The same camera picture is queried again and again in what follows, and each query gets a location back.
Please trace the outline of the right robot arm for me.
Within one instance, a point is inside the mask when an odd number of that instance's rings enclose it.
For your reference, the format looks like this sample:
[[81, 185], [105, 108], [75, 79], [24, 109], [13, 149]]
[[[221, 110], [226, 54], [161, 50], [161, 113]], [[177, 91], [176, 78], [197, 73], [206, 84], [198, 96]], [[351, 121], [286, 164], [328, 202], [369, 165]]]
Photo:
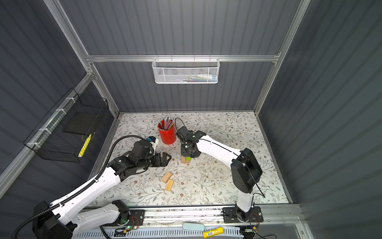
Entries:
[[224, 163], [230, 170], [234, 186], [238, 189], [238, 200], [235, 210], [238, 220], [247, 222], [252, 217], [254, 191], [263, 174], [252, 150], [234, 149], [220, 143], [205, 132], [194, 132], [185, 126], [178, 129], [176, 136], [181, 142], [181, 155], [197, 158], [202, 153], [214, 157]]

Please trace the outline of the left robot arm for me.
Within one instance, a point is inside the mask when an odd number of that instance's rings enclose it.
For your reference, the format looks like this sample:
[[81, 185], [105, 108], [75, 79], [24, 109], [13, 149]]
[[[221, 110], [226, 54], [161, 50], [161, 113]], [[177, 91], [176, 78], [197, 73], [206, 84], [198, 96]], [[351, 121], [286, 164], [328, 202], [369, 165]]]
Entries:
[[136, 221], [121, 200], [82, 212], [108, 189], [130, 176], [143, 173], [150, 167], [166, 167], [171, 156], [155, 151], [159, 140], [153, 136], [134, 143], [133, 149], [120, 157], [108, 160], [101, 171], [79, 188], [51, 203], [41, 202], [34, 208], [32, 231], [38, 239], [71, 239], [87, 230], [106, 224], [131, 226]]

